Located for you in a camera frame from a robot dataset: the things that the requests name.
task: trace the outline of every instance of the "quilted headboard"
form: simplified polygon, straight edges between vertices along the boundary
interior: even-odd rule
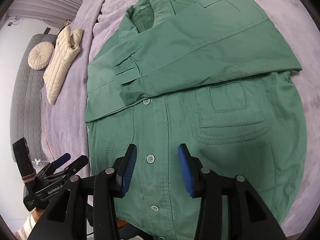
[[[24,137],[27,140],[31,160],[35,158],[47,161],[41,148],[41,102],[40,90],[43,87],[44,70],[33,70],[28,65],[28,55],[31,49],[43,41],[55,45],[57,35],[34,35],[22,57],[17,78],[14,84],[10,113],[10,143],[11,145]]]

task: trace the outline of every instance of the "green work shirt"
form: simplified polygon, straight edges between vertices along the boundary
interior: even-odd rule
[[[222,176],[244,175],[279,223],[303,176],[306,126],[290,80],[301,66],[253,0],[139,0],[88,66],[92,173],[134,143],[119,218],[166,240],[194,238],[200,199],[178,146]],[[223,237],[227,212],[224,205]]]

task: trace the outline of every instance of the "beige puffer jacket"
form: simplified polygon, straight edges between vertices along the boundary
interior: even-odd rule
[[[50,105],[56,102],[68,70],[80,52],[79,45],[82,34],[83,30],[81,29],[76,29],[71,34],[71,28],[68,25],[58,35],[52,61],[49,63],[43,75]]]

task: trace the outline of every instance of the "lavender bedspread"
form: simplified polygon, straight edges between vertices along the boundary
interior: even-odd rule
[[[118,29],[125,10],[138,0],[105,0],[98,15],[101,1],[97,0],[92,6],[84,0],[83,8],[76,17],[73,29],[86,27],[81,46],[83,50],[71,66],[56,105],[50,107],[43,93],[44,127],[54,156],[64,152],[70,152],[74,157],[87,154],[87,129],[83,121],[87,103],[87,63]],[[282,224],[284,232],[290,236],[305,229],[320,202],[320,33],[299,0],[255,1],[274,22],[303,67],[292,80],[305,110],[308,152],[301,189]]]
[[[73,61],[53,106],[47,100],[45,86],[41,90],[41,145],[50,162],[65,153],[70,153],[71,161],[80,155],[89,156],[87,126],[84,122],[87,105],[87,66],[93,26],[104,1],[84,0],[72,23],[71,32],[75,29],[84,30],[80,43],[81,51]],[[78,173],[82,178],[88,177],[89,174],[89,165]]]

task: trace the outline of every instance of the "white curtain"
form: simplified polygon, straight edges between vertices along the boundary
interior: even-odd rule
[[[8,16],[31,17],[48,21],[60,27],[73,20],[83,0],[15,0],[7,11]]]

